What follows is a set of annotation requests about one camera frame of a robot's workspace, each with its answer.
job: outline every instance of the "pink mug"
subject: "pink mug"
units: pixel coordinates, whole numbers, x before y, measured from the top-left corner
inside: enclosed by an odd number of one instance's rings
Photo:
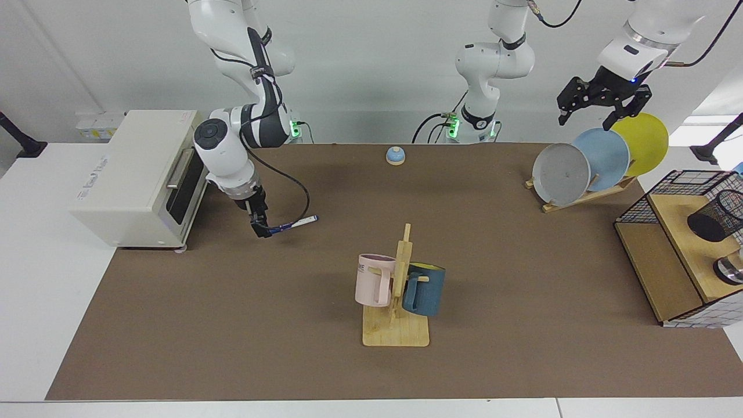
[[[361,254],[356,273],[356,301],[362,305],[388,306],[392,299],[395,259],[386,255]]]

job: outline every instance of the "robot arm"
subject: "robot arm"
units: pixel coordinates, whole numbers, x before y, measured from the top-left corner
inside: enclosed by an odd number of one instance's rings
[[[645,79],[662,67],[692,33],[712,6],[698,0],[637,0],[634,13],[599,54],[600,67],[591,81],[574,77],[557,97],[559,124],[585,107],[613,106],[605,130],[627,116],[637,116],[652,93]],[[632,99],[629,104],[624,101]]]
[[[207,180],[250,213],[259,237],[270,237],[265,192],[247,148],[280,147],[291,122],[276,77],[294,68],[293,54],[276,43],[254,0],[186,0],[193,30],[209,46],[222,74],[238,83],[249,103],[218,109],[194,136],[196,151],[209,169]],[[276,67],[268,57],[276,52]]]
[[[461,110],[466,129],[482,132],[493,122],[500,99],[495,79],[526,77],[534,67],[534,51],[526,43],[528,14],[526,0],[495,0],[488,23],[499,42],[465,45],[457,54],[457,71],[469,86]]]

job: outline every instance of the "yellow plate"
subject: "yellow plate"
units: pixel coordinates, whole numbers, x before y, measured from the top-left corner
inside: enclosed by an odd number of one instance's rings
[[[668,152],[668,129],[660,119],[649,113],[640,113],[636,118],[624,118],[616,122],[612,131],[622,135],[635,162],[627,175],[643,175],[656,168]]]

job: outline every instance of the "wire mesh basket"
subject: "wire mesh basket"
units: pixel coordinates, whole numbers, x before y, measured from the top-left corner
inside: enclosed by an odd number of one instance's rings
[[[687,219],[689,228],[701,238],[720,242],[743,228],[743,193],[723,190]]]

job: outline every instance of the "mug handle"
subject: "mug handle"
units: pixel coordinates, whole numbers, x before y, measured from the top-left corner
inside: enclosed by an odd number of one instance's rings
[[[382,271],[382,278],[379,280],[379,289],[377,294],[374,296],[374,301],[377,303],[389,303],[389,282],[392,279],[391,272],[388,269],[380,269]],[[382,301],[382,294],[385,294],[385,300]]]
[[[414,271],[408,276],[408,288],[405,289],[405,300],[410,300],[410,307],[415,311],[415,293],[418,291],[418,278],[421,273]]]

